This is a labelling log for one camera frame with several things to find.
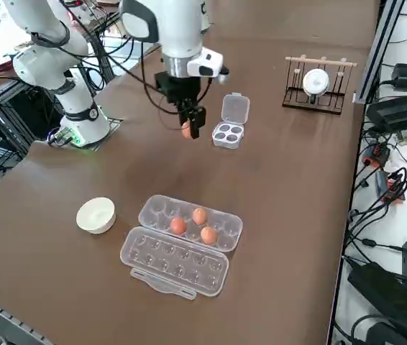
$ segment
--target egg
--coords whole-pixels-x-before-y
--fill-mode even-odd
[[[207,215],[202,207],[196,208],[192,213],[192,220],[197,225],[204,225],[206,223]]]
[[[201,238],[204,244],[213,244],[218,239],[218,234],[215,228],[212,228],[211,226],[205,226],[201,230]]]
[[[183,137],[186,139],[191,138],[191,128],[189,128],[189,120],[186,121],[183,126],[181,126],[181,133],[183,133]]]
[[[182,235],[186,232],[186,223],[184,219],[176,217],[172,219],[172,222],[170,223],[170,228],[172,230],[172,233],[174,233],[175,235]]]

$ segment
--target table surface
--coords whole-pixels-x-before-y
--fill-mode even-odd
[[[378,4],[231,0],[211,7],[216,24],[206,46],[224,55],[231,78],[204,99],[200,139],[165,129],[141,85],[121,77],[97,96],[108,116],[124,119],[98,152],[34,143],[0,180],[0,307],[56,344],[207,344],[210,334],[218,344],[326,341],[362,108],[354,109],[351,93],[341,116],[283,108],[284,57],[359,63],[352,90]],[[337,11],[341,31],[326,21]],[[147,59],[150,82],[163,68],[159,57]],[[237,150],[211,143],[231,92],[251,100]],[[161,119],[177,126],[174,116]],[[129,276],[119,251],[154,194],[242,218],[218,297],[190,302]],[[75,219],[96,196],[113,200],[117,220],[91,236]]]

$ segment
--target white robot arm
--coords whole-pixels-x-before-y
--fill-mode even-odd
[[[161,44],[165,72],[155,75],[156,86],[177,107],[180,124],[188,122],[191,137],[197,138],[206,116],[197,104],[200,77],[229,74],[223,55],[202,46],[210,26],[205,1],[121,0],[119,12],[130,36]]]
[[[17,75],[55,94],[65,110],[60,124],[75,146],[103,139],[109,133],[109,122],[93,101],[84,80],[64,75],[78,59],[54,47],[56,43],[74,55],[88,54],[87,42],[71,28],[68,13],[63,11],[66,17],[57,19],[47,0],[4,0],[4,4],[15,23],[30,33],[35,43],[14,58]]]

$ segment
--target clear plastic container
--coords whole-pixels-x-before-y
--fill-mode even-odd
[[[131,276],[156,291],[189,300],[196,292],[218,295],[229,269],[229,260],[216,250],[141,226],[129,232],[120,259],[133,267]]]
[[[225,95],[220,122],[211,135],[216,146],[236,149],[244,136],[244,124],[248,120],[250,100],[240,93]]]
[[[192,213],[198,207],[205,209],[208,216],[207,222],[200,226],[192,220]],[[186,223],[186,232],[181,236],[172,234],[170,230],[170,223],[175,217],[183,218]],[[141,225],[149,229],[166,232],[171,236],[186,239],[221,252],[230,252],[235,249],[243,229],[242,220],[233,214],[163,195],[153,195],[149,198],[138,219]],[[218,239],[213,245],[204,244],[201,240],[201,230],[205,226],[216,229]]]

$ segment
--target wire bundle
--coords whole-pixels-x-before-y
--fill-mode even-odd
[[[397,150],[398,153],[400,154],[400,156],[402,157],[402,159],[405,162],[407,162],[407,159],[405,159],[403,157],[400,150],[397,148],[397,144],[393,145],[393,144],[389,143],[389,139],[390,139],[391,135],[392,134],[386,134],[384,136],[381,133],[377,133],[373,129],[367,129],[367,130],[363,131],[362,139],[364,139],[367,142],[367,146],[358,154],[358,157],[360,157],[360,155],[368,147],[376,147],[377,145],[383,145],[386,147],[392,147],[393,149]],[[369,138],[374,139],[375,141],[369,142],[368,141]],[[368,165],[365,165],[361,170],[359,170],[356,174],[356,177],[358,177]],[[379,169],[382,169],[382,168],[383,167],[381,167],[381,166],[375,168],[365,179],[362,179],[362,180],[366,181],[369,176],[373,175]],[[344,251],[350,244],[352,244],[357,249],[357,251],[362,255],[362,257],[365,259],[365,260],[355,259],[354,257],[349,257],[344,254],[343,257],[351,265],[354,265],[354,264],[358,265],[357,262],[361,262],[364,265],[372,262],[372,260],[367,255],[365,255],[365,253],[359,248],[357,242],[365,245],[366,247],[371,247],[371,248],[382,247],[382,248],[394,250],[397,252],[405,251],[405,249],[403,247],[378,244],[376,241],[374,241],[372,239],[360,239],[358,237],[362,233],[362,231],[364,229],[366,229],[369,225],[382,219],[388,213],[389,205],[392,204],[393,202],[395,202],[397,199],[399,199],[407,191],[407,169],[405,169],[404,167],[401,167],[400,169],[388,174],[388,179],[390,180],[391,184],[380,195],[378,195],[378,198],[370,205],[370,207],[368,207],[365,211],[362,211],[362,212],[353,210],[349,213],[349,223],[348,223],[348,227],[347,227],[346,234],[345,234],[345,240],[344,240]],[[362,182],[360,181],[356,185],[360,186],[360,185],[362,185]],[[399,280],[407,281],[407,277],[405,277],[405,276],[397,275],[392,272],[390,272],[390,274],[392,274],[394,277],[396,277]],[[351,344],[353,344],[353,345],[366,344],[364,341],[359,340],[355,337],[355,331],[356,331],[357,327],[364,320],[372,319],[372,318],[380,318],[383,320],[390,321],[395,326],[404,327],[405,330],[407,330],[406,324],[404,324],[396,319],[386,317],[383,315],[376,315],[376,314],[364,316],[364,317],[356,320],[354,322],[354,324],[352,325],[351,334],[347,334],[339,326],[339,324],[336,321],[334,322],[334,327]],[[396,327],[393,327],[390,325],[388,325],[388,326],[391,327],[394,331],[397,331]]]

